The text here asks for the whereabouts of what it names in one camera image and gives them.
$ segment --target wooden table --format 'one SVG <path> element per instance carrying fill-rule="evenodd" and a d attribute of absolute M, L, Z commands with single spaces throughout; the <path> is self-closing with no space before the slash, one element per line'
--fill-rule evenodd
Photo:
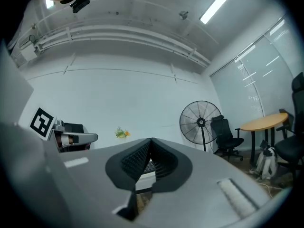
<path fill-rule="evenodd" d="M 270 128 L 271 143 L 270 146 L 275 145 L 275 126 L 286 121 L 288 118 L 287 113 L 278 113 L 269 116 L 265 116 L 249 123 L 246 123 L 240 127 L 241 130 L 251 132 L 251 156 L 250 164 L 254 164 L 255 149 L 256 149 L 256 131 L 265 131 L 265 140 L 268 142 L 268 129 Z"/>

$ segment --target standing fan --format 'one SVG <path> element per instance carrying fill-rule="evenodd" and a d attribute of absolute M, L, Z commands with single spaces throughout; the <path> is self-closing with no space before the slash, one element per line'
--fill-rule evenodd
<path fill-rule="evenodd" d="M 212 117 L 221 115 L 219 109 L 208 101 L 196 101 L 186 106 L 180 115 L 180 130 L 192 143 L 206 144 L 216 139 L 210 126 Z"/>

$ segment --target fan stand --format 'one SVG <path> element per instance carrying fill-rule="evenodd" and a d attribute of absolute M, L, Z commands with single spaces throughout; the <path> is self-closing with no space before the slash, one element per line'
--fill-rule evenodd
<path fill-rule="evenodd" d="M 205 127 L 206 120 L 204 118 L 202 118 L 200 115 L 199 115 L 199 117 L 200 118 L 197 120 L 197 124 L 201 129 L 201 134 L 203 136 L 204 151 L 206 152 L 206 142 L 205 142 L 205 135 L 204 135 L 204 130 L 203 130 L 203 127 Z"/>

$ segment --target ceiling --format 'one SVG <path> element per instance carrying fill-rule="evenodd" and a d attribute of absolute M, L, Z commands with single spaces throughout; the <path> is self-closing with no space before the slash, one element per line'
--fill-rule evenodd
<path fill-rule="evenodd" d="M 68 5 L 55 3 L 46 8 L 45 0 L 33 0 L 25 12 L 19 43 L 12 57 L 20 66 L 25 62 L 19 44 L 33 34 L 46 38 L 50 32 L 75 23 L 125 25 L 144 28 L 174 38 L 212 60 L 214 56 L 249 26 L 269 0 L 227 0 L 205 25 L 201 15 L 214 0 L 91 0 L 91 3 L 72 13 Z M 178 13 L 188 11 L 186 20 Z"/>

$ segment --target table leg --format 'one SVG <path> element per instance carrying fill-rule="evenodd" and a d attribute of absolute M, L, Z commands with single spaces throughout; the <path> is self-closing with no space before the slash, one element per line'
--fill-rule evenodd
<path fill-rule="evenodd" d="M 251 156 L 250 156 L 250 164 L 254 165 L 255 161 L 255 152 L 256 152 L 256 132 L 251 132 Z"/>
<path fill-rule="evenodd" d="M 271 134 L 271 142 L 270 142 L 270 146 L 274 147 L 275 146 L 275 128 L 272 127 L 270 129 L 270 134 Z"/>
<path fill-rule="evenodd" d="M 265 129 L 265 141 L 268 142 L 268 129 Z"/>

